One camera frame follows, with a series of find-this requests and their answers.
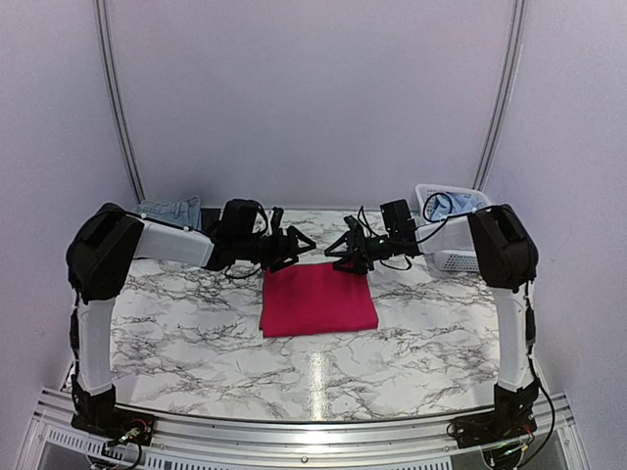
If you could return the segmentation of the magenta t-shirt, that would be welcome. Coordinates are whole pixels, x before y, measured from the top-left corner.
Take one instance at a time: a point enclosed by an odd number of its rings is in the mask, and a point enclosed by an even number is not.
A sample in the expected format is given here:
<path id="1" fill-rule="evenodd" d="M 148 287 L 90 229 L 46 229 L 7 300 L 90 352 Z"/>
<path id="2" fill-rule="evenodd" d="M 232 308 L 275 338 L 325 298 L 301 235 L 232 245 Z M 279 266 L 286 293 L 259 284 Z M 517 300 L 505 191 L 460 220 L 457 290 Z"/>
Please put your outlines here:
<path id="1" fill-rule="evenodd" d="M 330 263 L 265 273 L 260 329 L 266 338 L 349 333 L 378 327 L 367 278 Z"/>

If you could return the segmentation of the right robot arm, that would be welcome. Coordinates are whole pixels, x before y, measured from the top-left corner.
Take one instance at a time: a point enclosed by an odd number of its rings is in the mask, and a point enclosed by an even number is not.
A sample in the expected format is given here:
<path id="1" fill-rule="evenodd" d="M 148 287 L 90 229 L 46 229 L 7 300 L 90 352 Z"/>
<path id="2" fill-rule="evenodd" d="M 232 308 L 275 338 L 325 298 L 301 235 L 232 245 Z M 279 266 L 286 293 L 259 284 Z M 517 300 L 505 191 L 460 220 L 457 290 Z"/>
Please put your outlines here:
<path id="1" fill-rule="evenodd" d="M 531 357 L 536 342 L 532 285 L 539 261 L 534 241 L 507 204 L 448 215 L 422 226 L 405 200 L 383 204 L 380 210 L 384 233 L 374 233 L 362 216 L 347 215 L 347 231 L 325 249 L 325 255 L 334 260 L 334 269 L 365 275 L 376 262 L 396 256 L 472 249 L 479 274 L 493 293 L 499 324 L 495 409 L 487 414 L 485 429 L 496 439 L 508 437 L 530 415 L 540 394 Z"/>

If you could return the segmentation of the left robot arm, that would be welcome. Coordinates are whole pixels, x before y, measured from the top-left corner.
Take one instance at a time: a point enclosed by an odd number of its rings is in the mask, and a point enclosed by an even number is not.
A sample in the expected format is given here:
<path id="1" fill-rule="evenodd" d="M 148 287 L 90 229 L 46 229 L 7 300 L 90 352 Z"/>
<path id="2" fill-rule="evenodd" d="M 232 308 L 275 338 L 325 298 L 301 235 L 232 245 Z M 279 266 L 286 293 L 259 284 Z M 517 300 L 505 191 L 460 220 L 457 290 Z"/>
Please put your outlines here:
<path id="1" fill-rule="evenodd" d="M 125 422 L 111 365 L 113 314 L 140 260 L 167 261 L 224 272 L 239 261 L 275 273 L 296 264 L 316 243 L 283 223 L 283 210 L 250 199 L 221 209 L 178 205 L 135 211 L 107 203 L 91 215 L 66 254 L 74 300 L 70 317 L 72 401 L 77 418 L 104 436 Z"/>

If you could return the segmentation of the white plastic laundry basket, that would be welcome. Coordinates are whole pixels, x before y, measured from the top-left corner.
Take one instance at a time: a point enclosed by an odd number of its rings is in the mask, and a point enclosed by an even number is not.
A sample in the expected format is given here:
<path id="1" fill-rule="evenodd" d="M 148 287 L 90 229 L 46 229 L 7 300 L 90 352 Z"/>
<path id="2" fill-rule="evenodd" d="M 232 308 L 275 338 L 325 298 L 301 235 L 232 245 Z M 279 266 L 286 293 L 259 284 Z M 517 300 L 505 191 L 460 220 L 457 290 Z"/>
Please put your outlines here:
<path id="1" fill-rule="evenodd" d="M 490 207 L 489 198 L 481 191 L 436 184 L 417 184 L 414 192 L 419 225 L 416 238 L 420 250 L 430 259 L 433 267 L 439 271 L 478 272 L 478 260 L 467 224 L 467 216 L 471 212 L 429 222 L 425 219 L 423 211 L 427 198 L 436 192 L 459 192 L 481 196 L 484 200 L 483 206 L 472 212 Z"/>

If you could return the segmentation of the folded black garment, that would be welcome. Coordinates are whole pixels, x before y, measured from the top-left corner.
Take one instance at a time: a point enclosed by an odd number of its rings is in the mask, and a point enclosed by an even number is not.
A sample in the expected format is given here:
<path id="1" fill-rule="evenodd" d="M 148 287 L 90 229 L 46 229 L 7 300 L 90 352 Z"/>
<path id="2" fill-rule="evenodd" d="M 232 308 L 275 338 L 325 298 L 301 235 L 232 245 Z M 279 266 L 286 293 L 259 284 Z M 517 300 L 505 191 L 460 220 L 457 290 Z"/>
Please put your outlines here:
<path id="1" fill-rule="evenodd" d="M 201 231 L 209 233 L 220 220 L 221 209 L 201 208 Z"/>

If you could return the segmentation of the folded light blue jeans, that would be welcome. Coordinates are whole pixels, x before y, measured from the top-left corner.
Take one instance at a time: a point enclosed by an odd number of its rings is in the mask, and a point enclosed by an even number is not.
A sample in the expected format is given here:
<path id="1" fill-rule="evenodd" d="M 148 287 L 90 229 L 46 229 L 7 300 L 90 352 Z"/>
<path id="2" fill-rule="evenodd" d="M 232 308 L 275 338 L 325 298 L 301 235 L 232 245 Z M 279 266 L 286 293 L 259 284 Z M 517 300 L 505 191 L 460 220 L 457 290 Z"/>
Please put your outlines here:
<path id="1" fill-rule="evenodd" d="M 202 227 L 201 208 L 200 197 L 194 195 L 169 203 L 144 200 L 135 206 L 133 212 L 160 222 L 199 230 Z"/>

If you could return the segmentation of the light blue shirt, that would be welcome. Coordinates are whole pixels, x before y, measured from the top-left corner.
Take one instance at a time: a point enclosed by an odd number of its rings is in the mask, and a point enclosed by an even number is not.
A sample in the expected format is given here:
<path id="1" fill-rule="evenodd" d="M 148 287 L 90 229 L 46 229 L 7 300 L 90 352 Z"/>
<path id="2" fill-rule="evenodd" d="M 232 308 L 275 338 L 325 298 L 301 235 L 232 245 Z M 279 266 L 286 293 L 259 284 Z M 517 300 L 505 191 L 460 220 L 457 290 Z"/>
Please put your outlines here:
<path id="1" fill-rule="evenodd" d="M 473 212 L 483 206 L 481 196 L 459 192 L 436 192 L 425 201 L 423 215 L 429 222 Z"/>

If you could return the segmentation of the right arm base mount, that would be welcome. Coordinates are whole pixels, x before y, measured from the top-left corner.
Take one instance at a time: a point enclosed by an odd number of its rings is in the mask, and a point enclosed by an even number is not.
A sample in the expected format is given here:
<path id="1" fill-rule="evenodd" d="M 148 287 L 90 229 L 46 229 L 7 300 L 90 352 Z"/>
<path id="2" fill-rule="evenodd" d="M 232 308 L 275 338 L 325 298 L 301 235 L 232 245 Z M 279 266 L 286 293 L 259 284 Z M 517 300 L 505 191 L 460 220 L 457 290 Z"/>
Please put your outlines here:
<path id="1" fill-rule="evenodd" d="M 447 427 L 447 434 L 458 448 L 469 448 L 529 436 L 536 430 L 533 414 L 524 413 L 509 419 L 496 411 L 487 411 L 454 418 Z"/>

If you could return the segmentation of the left wall aluminium profile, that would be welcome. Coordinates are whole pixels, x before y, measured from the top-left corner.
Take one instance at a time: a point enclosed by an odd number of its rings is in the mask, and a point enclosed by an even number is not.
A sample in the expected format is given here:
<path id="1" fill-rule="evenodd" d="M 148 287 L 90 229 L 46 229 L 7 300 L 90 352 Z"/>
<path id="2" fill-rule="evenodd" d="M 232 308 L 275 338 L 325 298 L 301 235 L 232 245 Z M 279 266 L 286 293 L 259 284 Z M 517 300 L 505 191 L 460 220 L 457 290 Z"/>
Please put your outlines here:
<path id="1" fill-rule="evenodd" d="M 108 2 L 105 0 L 94 0 L 93 7 L 100 57 L 114 128 L 133 198 L 136 203 L 140 203 L 145 199 L 145 191 L 123 107 Z"/>

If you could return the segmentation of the wall aluminium profile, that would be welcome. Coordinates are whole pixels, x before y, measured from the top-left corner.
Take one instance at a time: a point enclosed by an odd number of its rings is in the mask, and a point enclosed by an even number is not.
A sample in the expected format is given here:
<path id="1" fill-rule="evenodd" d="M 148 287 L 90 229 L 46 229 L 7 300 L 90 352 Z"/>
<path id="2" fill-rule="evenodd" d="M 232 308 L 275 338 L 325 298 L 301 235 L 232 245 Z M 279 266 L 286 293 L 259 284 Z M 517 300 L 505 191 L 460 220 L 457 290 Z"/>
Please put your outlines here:
<path id="1" fill-rule="evenodd" d="M 479 164 L 472 182 L 472 188 L 474 190 L 482 191 L 485 188 L 491 167 L 496 158 L 501 132 L 506 118 L 507 107 L 510 103 L 512 91 L 515 86 L 516 74 L 523 46 L 527 10 L 527 1 L 515 0 L 512 2 L 504 63 L 502 66 L 496 100 L 488 125 L 486 138 L 483 143 Z"/>
<path id="2" fill-rule="evenodd" d="M 133 198 L 136 203 L 140 203 L 145 199 L 145 191 L 123 107 L 108 2 L 105 0 L 94 0 L 93 7 L 100 57 L 114 128 Z"/>

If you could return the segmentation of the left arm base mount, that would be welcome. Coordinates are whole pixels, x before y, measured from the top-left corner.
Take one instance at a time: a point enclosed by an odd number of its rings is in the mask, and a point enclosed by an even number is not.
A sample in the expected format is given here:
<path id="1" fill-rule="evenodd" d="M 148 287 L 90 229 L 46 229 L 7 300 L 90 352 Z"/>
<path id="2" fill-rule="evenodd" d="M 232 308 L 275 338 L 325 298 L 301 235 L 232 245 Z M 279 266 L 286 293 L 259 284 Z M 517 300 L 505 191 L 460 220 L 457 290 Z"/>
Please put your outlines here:
<path id="1" fill-rule="evenodd" d="M 72 417 L 71 425 L 74 429 L 106 438 L 109 442 L 114 442 L 116 445 L 131 442 L 146 447 L 153 439 L 156 416 L 115 408 L 113 410 L 113 418 L 109 419 L 105 424 L 94 424 L 76 413 Z"/>

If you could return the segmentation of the right wall aluminium profile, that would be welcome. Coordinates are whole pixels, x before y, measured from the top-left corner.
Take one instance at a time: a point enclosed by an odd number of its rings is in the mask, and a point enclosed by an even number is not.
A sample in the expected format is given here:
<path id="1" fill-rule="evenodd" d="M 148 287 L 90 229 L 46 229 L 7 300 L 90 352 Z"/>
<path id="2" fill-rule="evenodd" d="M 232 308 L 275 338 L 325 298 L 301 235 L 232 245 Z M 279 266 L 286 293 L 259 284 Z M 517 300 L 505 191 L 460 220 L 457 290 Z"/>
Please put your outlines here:
<path id="1" fill-rule="evenodd" d="M 472 182 L 472 188 L 474 190 L 482 191 L 485 188 L 491 167 L 496 158 L 501 132 L 506 118 L 507 107 L 510 103 L 512 91 L 515 86 L 516 74 L 523 46 L 527 10 L 527 1 L 515 0 L 512 2 L 504 63 L 502 66 L 496 100 L 488 125 L 486 138 L 483 143 L 479 164 Z"/>

